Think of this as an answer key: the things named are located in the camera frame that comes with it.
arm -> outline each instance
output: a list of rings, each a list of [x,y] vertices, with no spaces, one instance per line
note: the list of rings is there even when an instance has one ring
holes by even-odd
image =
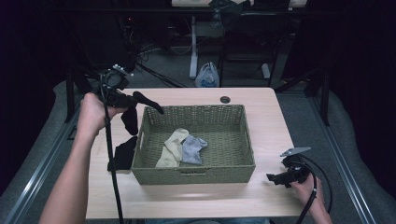
[[[298,182],[290,183],[294,190],[297,192],[297,195],[302,204],[306,204],[311,195],[313,186],[314,186],[314,177],[309,175],[304,183],[299,184]],[[327,213],[326,208],[324,207],[323,200],[323,191],[321,186],[320,179],[317,178],[317,197],[313,201],[311,207],[309,208],[309,213],[316,223],[328,224],[332,223],[330,215]]]
[[[123,111],[124,108],[108,108],[111,118]],[[50,193],[40,223],[84,223],[91,147],[104,127],[104,105],[96,95],[87,93],[81,101],[76,138],[69,158]]]

dark background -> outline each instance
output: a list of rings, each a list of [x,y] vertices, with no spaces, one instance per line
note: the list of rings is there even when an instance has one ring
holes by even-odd
[[[70,64],[91,67],[130,60],[114,17],[110,21],[102,16],[64,23],[42,10],[48,6],[45,1],[2,1],[1,5],[3,193],[47,120],[55,100],[52,89],[65,80]],[[168,5],[164,1],[156,6]],[[351,117],[361,158],[378,183],[396,198],[392,179],[396,175],[396,8],[390,0],[315,1],[308,8],[346,10],[348,14],[330,20],[303,19],[283,77],[302,75],[327,62],[331,90]],[[145,34],[166,47],[167,39],[158,34],[166,33],[163,26],[169,20],[144,20],[148,28]],[[108,43],[116,47],[109,49]]]

wooden table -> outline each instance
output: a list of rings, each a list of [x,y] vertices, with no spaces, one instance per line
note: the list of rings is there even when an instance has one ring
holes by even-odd
[[[285,171],[279,155],[293,147],[276,95],[269,88],[141,89],[160,105],[244,105],[256,169],[248,183],[140,186],[132,172],[118,173],[122,212],[125,218],[147,217],[285,217],[299,216],[303,207],[292,189],[275,186],[266,174]],[[137,107],[142,119],[143,105]],[[120,116],[112,120],[113,147],[130,135]],[[97,136],[91,157],[90,196],[87,218],[117,218],[117,205],[106,170],[106,132]]]

woven basket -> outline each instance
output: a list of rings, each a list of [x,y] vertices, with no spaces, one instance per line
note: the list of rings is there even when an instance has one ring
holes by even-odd
[[[132,172],[141,185],[247,183],[256,167],[242,105],[164,106],[164,114],[145,107]],[[208,146],[202,165],[156,168],[164,142],[184,128]]]

chair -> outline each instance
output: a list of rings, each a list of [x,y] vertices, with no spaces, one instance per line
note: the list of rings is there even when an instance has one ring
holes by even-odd
[[[267,86],[270,87],[279,46],[289,26],[290,20],[280,15],[242,14],[233,28],[224,31],[218,63],[219,86],[222,87],[225,63],[257,63],[258,70],[269,63],[272,66]]]

